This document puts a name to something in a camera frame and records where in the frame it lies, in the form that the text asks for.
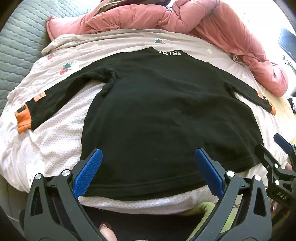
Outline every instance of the pink comforter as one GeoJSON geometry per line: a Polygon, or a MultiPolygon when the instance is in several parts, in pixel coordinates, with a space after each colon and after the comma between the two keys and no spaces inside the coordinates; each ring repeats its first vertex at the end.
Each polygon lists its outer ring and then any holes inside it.
{"type": "Polygon", "coordinates": [[[288,88],[285,70],[268,61],[260,42],[248,31],[230,6],[220,0],[178,0],[173,11],[160,5],[126,5],[96,14],[99,6],[84,16],[51,16],[46,28],[51,40],[62,34],[95,34],[109,30],[164,29],[197,36],[226,53],[238,55],[255,79],[275,96],[288,88]]]}

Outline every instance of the green fabric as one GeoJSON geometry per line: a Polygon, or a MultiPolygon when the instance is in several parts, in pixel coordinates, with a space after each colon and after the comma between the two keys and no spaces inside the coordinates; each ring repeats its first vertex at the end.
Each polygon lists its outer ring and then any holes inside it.
{"type": "MultiPolygon", "coordinates": [[[[191,233],[191,235],[189,236],[189,238],[186,241],[189,241],[196,234],[196,232],[201,228],[201,226],[205,223],[205,221],[207,220],[207,218],[209,217],[210,213],[213,211],[215,206],[216,205],[212,202],[203,202],[203,203],[197,205],[196,207],[181,213],[181,215],[185,215],[185,216],[194,215],[197,213],[205,213],[205,215],[202,217],[202,220],[200,221],[200,223],[193,230],[193,232],[191,233]]],[[[221,230],[221,233],[230,229],[230,227],[234,221],[234,218],[235,218],[235,214],[230,213],[224,227],[221,230]]]]}

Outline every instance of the white bed sheet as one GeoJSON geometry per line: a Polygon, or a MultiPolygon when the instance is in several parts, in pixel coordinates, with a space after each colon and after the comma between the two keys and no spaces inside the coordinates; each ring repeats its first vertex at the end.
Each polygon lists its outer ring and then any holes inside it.
{"type": "MultiPolygon", "coordinates": [[[[19,135],[14,112],[32,97],[96,60],[118,52],[136,51],[150,46],[164,52],[182,50],[194,58],[207,61],[233,74],[257,91],[269,95],[255,81],[245,65],[235,63],[226,53],[196,37],[164,30],[126,29],[94,35],[62,35],[43,50],[43,54],[47,56],[34,64],[30,74],[7,97],[8,102],[0,117],[0,174],[16,189],[29,192],[33,177],[37,173],[53,176],[64,169],[72,169],[80,158],[84,118],[103,83],[90,81],[34,132],[27,130],[19,135]],[[60,72],[66,63],[71,64],[70,70],[60,72]]],[[[284,165],[287,155],[273,142],[273,135],[280,133],[291,141],[296,136],[295,129],[292,128],[292,124],[296,122],[289,120],[282,125],[283,122],[278,117],[285,117],[281,116],[280,104],[277,105],[278,114],[272,116],[242,96],[237,95],[237,98],[250,106],[265,147],[284,165]]],[[[277,98],[274,101],[283,103],[277,98]]],[[[252,177],[255,174],[260,175],[266,183],[266,170],[262,165],[240,175],[252,177]]],[[[184,194],[154,200],[124,202],[103,197],[79,197],[79,201],[83,205],[123,213],[172,214],[191,209],[204,201],[216,202],[217,198],[212,196],[205,186],[184,194]]]]}

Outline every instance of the blue gripper pad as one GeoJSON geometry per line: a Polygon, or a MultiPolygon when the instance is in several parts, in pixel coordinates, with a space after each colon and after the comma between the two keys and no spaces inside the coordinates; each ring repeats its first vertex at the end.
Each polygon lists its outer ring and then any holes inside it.
{"type": "Polygon", "coordinates": [[[279,145],[280,148],[287,154],[293,153],[293,149],[290,143],[288,143],[280,134],[274,135],[274,142],[279,145]]]}
{"type": "Polygon", "coordinates": [[[224,195],[223,180],[212,165],[210,159],[203,153],[201,149],[195,151],[195,163],[200,170],[205,182],[207,183],[211,193],[218,198],[224,195]]]}
{"type": "Polygon", "coordinates": [[[102,164],[102,159],[103,153],[100,149],[97,149],[75,178],[73,194],[76,199],[85,194],[89,184],[102,164]]]}

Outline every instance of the quilted fabric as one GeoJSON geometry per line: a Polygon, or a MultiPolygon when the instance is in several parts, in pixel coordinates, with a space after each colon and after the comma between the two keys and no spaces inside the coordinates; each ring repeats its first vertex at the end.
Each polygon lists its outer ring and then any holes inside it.
{"type": "Polygon", "coordinates": [[[0,115],[6,97],[30,72],[50,42],[45,21],[51,16],[75,17],[100,0],[24,0],[0,32],[0,115]]]}

